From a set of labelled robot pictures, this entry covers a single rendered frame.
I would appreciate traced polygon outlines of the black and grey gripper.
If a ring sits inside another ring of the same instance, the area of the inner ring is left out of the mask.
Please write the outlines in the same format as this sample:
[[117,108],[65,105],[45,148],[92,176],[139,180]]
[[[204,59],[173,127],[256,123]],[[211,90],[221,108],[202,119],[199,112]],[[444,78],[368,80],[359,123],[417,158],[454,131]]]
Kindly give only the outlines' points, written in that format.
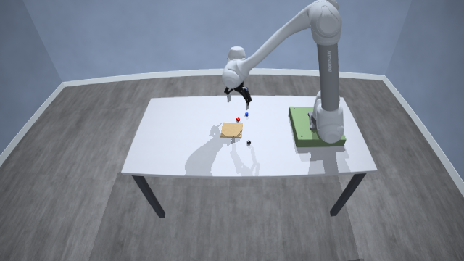
[[[244,97],[244,99],[246,101],[246,110],[248,110],[249,109],[249,103],[252,101],[252,98],[251,98],[251,96],[249,94],[248,88],[247,87],[245,88],[243,86],[243,84],[244,84],[244,82],[242,82],[241,85],[238,86],[237,88],[234,88],[234,90],[238,91]],[[228,102],[230,102],[231,101],[231,92],[232,92],[233,89],[231,89],[230,91],[228,91],[228,89],[229,88],[226,87],[224,93],[227,94],[227,100],[228,100]]]

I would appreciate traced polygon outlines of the tan flat mat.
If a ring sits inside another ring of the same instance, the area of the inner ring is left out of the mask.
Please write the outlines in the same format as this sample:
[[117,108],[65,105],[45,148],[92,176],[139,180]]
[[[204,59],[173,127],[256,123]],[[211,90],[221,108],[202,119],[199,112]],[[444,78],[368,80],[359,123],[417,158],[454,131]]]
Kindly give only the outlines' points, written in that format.
[[242,138],[243,123],[223,123],[220,137]]

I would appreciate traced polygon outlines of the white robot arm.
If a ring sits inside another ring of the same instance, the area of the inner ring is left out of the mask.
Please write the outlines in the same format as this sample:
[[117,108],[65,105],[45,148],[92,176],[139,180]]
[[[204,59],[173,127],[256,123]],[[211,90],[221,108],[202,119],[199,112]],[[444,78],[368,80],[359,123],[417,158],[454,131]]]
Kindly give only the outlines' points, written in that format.
[[[243,48],[235,46],[228,52],[222,81],[227,88],[237,88],[249,71],[266,58],[289,36],[310,28],[318,48],[320,91],[313,112],[308,112],[310,130],[317,130],[324,142],[336,143],[344,133],[343,108],[339,96],[338,42],[341,37],[341,16],[336,0],[317,0],[274,33],[250,58]],[[337,35],[338,34],[338,35]],[[230,64],[229,64],[230,63]],[[321,97],[321,102],[320,102]],[[315,109],[315,110],[314,110]],[[318,124],[316,126],[316,116]]]

